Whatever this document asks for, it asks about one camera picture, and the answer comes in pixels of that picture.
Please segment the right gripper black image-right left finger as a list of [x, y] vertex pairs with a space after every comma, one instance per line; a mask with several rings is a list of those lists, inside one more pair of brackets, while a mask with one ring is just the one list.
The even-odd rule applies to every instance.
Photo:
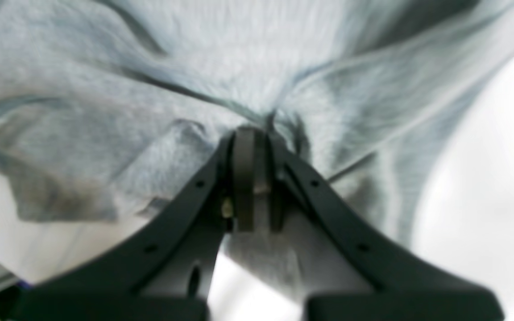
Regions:
[[239, 128], [149, 224], [23, 294], [14, 321], [206, 321], [220, 243], [254, 230], [257, 130]]

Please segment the right gripper black image-right right finger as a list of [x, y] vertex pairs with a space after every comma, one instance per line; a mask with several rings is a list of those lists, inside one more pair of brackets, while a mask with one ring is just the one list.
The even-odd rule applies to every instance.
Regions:
[[266, 135], [270, 230], [295, 250], [306, 321], [502, 321], [491, 290], [404, 250]]

